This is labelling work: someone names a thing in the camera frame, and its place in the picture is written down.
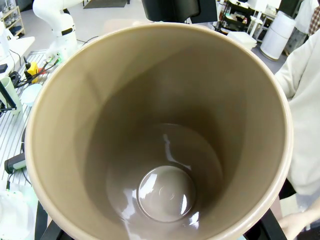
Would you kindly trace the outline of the white cylindrical air purifier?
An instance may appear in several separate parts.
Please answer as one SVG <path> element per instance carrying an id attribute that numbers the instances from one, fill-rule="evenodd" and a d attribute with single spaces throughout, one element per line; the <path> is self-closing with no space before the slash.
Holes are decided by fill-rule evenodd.
<path id="1" fill-rule="evenodd" d="M 279 11 L 269 26 L 260 46 L 264 55 L 278 60 L 294 30 L 295 20 L 286 13 Z"/>

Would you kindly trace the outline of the white slatted base platform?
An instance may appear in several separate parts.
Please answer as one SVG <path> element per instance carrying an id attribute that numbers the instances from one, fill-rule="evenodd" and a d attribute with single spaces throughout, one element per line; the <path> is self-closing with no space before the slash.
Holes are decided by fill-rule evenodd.
<path id="1" fill-rule="evenodd" d="M 36 62 L 39 66 L 45 64 L 46 50 L 31 51 L 26 59 L 30 62 Z M 45 73 L 40 76 L 39 84 L 43 85 L 51 73 Z M 22 153 L 22 136 L 27 126 L 28 118 L 32 107 L 22 103 L 22 110 L 18 114 L 5 112 L 0 117 L 0 180 L 7 181 L 10 174 L 5 171 L 5 161 Z M 11 178 L 10 183 L 28 186 L 26 178 L 29 180 L 27 170 L 23 172 L 18 170 Z"/>

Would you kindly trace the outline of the white side table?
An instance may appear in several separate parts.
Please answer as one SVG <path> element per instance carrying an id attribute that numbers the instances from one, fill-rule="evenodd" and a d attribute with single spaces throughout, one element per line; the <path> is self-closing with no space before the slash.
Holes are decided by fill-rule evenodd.
<path id="1" fill-rule="evenodd" d="M 7 64 L 7 69 L 5 72 L 0 73 L 0 78 L 2 76 L 8 75 L 15 67 L 20 65 L 22 58 L 27 54 L 31 45 L 35 42 L 35 37 L 23 37 L 16 40 L 9 40 L 10 54 L 5 55 L 3 48 L 0 44 L 0 65 Z"/>

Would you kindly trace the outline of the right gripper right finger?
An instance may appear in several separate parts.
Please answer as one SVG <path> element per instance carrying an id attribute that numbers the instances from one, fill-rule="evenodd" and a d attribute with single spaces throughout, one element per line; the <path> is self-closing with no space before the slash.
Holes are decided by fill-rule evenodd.
<path id="1" fill-rule="evenodd" d="M 271 209 L 243 236 L 245 240 L 287 240 Z"/>

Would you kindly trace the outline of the black shelf cart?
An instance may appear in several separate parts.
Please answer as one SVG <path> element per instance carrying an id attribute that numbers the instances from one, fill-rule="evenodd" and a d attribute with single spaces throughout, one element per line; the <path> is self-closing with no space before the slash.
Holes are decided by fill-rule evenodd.
<path id="1" fill-rule="evenodd" d="M 229 32 L 246 32 L 253 10 L 247 0 L 218 0 L 215 30 L 227 35 Z"/>

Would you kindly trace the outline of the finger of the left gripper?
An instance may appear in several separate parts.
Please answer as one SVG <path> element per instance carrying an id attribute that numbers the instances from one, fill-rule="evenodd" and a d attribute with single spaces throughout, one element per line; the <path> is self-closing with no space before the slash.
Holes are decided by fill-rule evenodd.
<path id="1" fill-rule="evenodd" d="M 9 106 L 7 108 L 1 107 L 0 110 L 17 110 L 15 102 L 12 100 L 11 96 L 5 89 L 4 85 L 0 82 L 0 93 L 4 97 L 5 103 Z"/>

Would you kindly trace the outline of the white plastic bowl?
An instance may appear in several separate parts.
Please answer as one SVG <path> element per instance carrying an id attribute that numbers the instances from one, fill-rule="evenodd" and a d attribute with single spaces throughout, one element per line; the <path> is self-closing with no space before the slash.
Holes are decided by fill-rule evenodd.
<path id="1" fill-rule="evenodd" d="M 21 102 L 28 107 L 32 107 L 42 87 L 38 83 L 28 86 L 21 94 Z"/>

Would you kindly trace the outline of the tall brown cup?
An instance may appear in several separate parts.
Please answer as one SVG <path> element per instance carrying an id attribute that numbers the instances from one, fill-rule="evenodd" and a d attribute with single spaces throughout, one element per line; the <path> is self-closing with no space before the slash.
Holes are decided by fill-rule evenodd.
<path id="1" fill-rule="evenodd" d="M 45 81 L 25 132 L 32 187 L 75 240 L 236 240 L 277 198 L 292 149 L 269 68 L 184 23 L 86 44 Z"/>

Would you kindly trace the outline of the tall light green cup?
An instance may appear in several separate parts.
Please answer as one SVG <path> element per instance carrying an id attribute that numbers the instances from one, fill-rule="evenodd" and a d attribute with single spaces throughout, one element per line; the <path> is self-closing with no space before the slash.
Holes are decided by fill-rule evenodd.
<path id="1" fill-rule="evenodd" d="M 16 89 L 14 88 L 11 78 L 9 76 L 6 76 L 0 80 L 0 83 L 2 83 L 8 95 L 11 97 L 11 99 L 16 105 L 16 109 L 10 110 L 9 112 L 12 115 L 18 115 L 19 112 L 22 110 L 22 103 L 16 92 Z"/>

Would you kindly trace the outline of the black rounded housing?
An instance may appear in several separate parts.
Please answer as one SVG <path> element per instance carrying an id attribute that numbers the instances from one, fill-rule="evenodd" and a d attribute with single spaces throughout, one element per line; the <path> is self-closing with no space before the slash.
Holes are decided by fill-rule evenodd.
<path id="1" fill-rule="evenodd" d="M 141 0 L 146 18 L 152 22 L 193 24 L 218 20 L 216 0 Z"/>

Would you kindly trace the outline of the yellow emergency stop box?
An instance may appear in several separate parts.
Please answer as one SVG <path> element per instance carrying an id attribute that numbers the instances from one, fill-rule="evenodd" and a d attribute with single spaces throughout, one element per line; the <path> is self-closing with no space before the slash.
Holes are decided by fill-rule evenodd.
<path id="1" fill-rule="evenodd" d="M 25 75 L 25 81 L 27 83 L 36 83 L 38 81 L 38 65 L 36 62 L 26 62 L 25 63 L 25 70 L 24 70 L 24 75 Z"/>

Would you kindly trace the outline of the black power adapter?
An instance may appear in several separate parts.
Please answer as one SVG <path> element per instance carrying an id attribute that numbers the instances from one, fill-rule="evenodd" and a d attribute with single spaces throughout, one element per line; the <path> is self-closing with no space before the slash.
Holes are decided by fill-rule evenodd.
<path id="1" fill-rule="evenodd" d="M 4 170 L 10 175 L 26 167 L 25 154 L 22 152 L 4 161 Z"/>

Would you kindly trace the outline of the wooden storage shelf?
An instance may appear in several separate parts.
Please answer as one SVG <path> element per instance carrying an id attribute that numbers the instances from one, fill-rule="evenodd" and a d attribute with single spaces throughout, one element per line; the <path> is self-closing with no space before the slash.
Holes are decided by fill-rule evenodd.
<path id="1" fill-rule="evenodd" d="M 0 20 L 4 24 L 4 27 L 9 30 L 15 38 L 25 35 L 25 28 L 19 6 L 13 6 L 12 4 L 4 6 L 0 9 Z"/>

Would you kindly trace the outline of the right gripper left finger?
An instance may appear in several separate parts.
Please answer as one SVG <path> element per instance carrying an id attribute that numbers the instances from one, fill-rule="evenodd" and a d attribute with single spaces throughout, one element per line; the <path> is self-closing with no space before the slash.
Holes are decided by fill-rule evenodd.
<path id="1" fill-rule="evenodd" d="M 73 240 L 53 220 L 48 223 L 49 216 L 41 203 L 37 203 L 34 240 Z"/>

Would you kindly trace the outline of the person in beige shirt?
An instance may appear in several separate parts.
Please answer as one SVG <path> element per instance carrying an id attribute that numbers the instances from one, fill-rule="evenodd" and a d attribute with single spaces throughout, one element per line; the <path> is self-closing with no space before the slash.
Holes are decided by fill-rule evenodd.
<path id="1" fill-rule="evenodd" d="M 280 199 L 320 190 L 320 29 L 274 75 L 288 100 L 294 143 Z"/>

